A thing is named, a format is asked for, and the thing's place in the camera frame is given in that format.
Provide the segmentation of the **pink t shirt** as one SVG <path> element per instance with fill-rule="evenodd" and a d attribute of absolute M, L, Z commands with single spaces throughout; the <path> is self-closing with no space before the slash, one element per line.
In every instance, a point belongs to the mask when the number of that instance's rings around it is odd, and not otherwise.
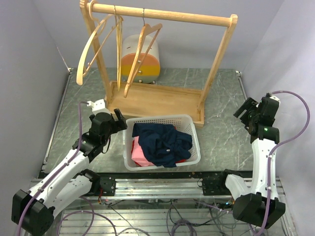
<path fill-rule="evenodd" d="M 147 160 L 145 157 L 142 147 L 139 145 L 139 137 L 134 137 L 132 141 L 132 149 L 131 149 L 131 159 L 141 167 L 154 166 L 154 164 Z"/>

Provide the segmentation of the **brown wooden hanger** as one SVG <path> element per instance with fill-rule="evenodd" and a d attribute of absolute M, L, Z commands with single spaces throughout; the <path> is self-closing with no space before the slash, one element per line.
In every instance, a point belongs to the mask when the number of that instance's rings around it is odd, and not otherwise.
<path fill-rule="evenodd" d="M 144 59 L 146 58 L 147 54 L 149 53 L 153 43 L 155 42 L 161 28 L 162 28 L 162 24 L 156 24 L 154 26 L 150 26 L 149 24 L 146 24 L 145 23 L 145 20 L 144 20 L 144 16 L 145 16 L 145 9 L 143 8 L 142 10 L 142 18 L 143 18 L 143 27 L 142 27 L 142 30 L 140 32 L 140 35 L 139 35 L 139 40 L 138 40 L 138 45 L 137 45 L 137 49 L 136 49 L 136 53 L 135 53 L 135 57 L 134 57 L 134 60 L 133 60 L 133 64 L 131 66 L 131 70 L 130 70 L 130 73 L 129 73 L 129 76 L 128 76 L 128 79 L 127 79 L 127 82 L 126 82 L 126 86 L 125 86 L 125 89 L 124 89 L 124 98 L 127 97 L 128 95 L 128 92 L 129 92 L 129 89 L 139 71 L 139 68 L 140 66 L 143 64 L 144 62 Z M 151 40 L 150 44 L 148 45 L 148 48 L 145 52 L 145 54 L 143 55 L 142 58 L 140 58 L 141 56 L 141 53 L 142 53 L 142 49 L 143 49 L 143 46 L 144 46 L 144 43 L 145 43 L 145 39 L 146 37 L 155 32 L 155 35 L 153 37 L 153 39 Z"/>

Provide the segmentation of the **light wooden hanger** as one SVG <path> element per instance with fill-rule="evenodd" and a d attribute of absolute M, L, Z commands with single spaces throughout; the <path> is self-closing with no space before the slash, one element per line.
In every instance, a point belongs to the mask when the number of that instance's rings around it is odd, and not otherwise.
<path fill-rule="evenodd" d="M 98 56 L 101 56 L 101 50 L 104 46 L 105 42 L 107 41 L 108 37 L 115 31 L 116 32 L 116 23 L 111 27 L 109 33 L 105 36 L 102 43 L 99 43 L 99 45 L 96 47 L 96 52 L 94 52 L 94 57 L 90 62 L 86 62 L 88 52 L 90 48 L 93 46 L 94 43 L 98 43 L 99 36 L 104 31 L 106 24 L 110 18 L 114 18 L 115 16 L 113 14 L 109 14 L 105 16 L 102 20 L 99 20 L 98 18 L 93 16 L 92 7 L 94 4 L 96 4 L 97 1 L 93 0 L 91 2 L 87 0 L 81 0 L 80 1 L 80 9 L 82 11 L 82 15 L 84 20 L 87 23 L 87 28 L 90 29 L 92 32 L 89 36 L 89 39 L 82 51 L 79 63 L 78 63 L 78 70 L 77 70 L 77 76 L 76 76 L 76 83 L 78 85 L 83 84 L 83 78 L 87 75 L 87 73 L 90 71 L 93 63 L 96 61 L 96 58 Z"/>

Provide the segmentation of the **yellow wooden hanger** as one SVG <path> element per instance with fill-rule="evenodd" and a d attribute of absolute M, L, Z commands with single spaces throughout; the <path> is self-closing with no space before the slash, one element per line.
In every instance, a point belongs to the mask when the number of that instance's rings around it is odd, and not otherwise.
<path fill-rule="evenodd" d="M 122 26 L 123 18 L 117 14 L 116 6 L 114 6 L 114 16 L 116 23 L 116 46 L 117 46 L 117 86 L 121 88 L 121 56 L 122 56 Z"/>

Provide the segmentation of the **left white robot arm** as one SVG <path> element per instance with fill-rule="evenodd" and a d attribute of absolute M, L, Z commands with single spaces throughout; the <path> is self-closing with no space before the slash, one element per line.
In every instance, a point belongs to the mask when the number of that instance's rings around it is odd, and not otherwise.
<path fill-rule="evenodd" d="M 11 219 L 18 225 L 16 235 L 22 229 L 33 236 L 44 235 L 73 201 L 100 191 L 100 177 L 88 166 L 109 145 L 112 134 L 127 128 L 121 111 L 114 112 L 91 115 L 89 131 L 79 133 L 63 161 L 37 185 L 13 196 Z"/>

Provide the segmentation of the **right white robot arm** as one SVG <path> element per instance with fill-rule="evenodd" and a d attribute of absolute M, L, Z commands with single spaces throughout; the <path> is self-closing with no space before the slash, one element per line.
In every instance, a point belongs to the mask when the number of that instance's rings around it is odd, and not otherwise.
<path fill-rule="evenodd" d="M 284 213 L 276 187 L 275 147 L 280 142 L 279 129 L 273 127 L 280 100 L 267 94 L 259 102 L 249 97 L 234 113 L 248 131 L 253 151 L 252 183 L 247 186 L 239 173 L 226 170 L 226 177 L 217 182 L 217 189 L 234 199 L 236 220 L 270 228 Z"/>

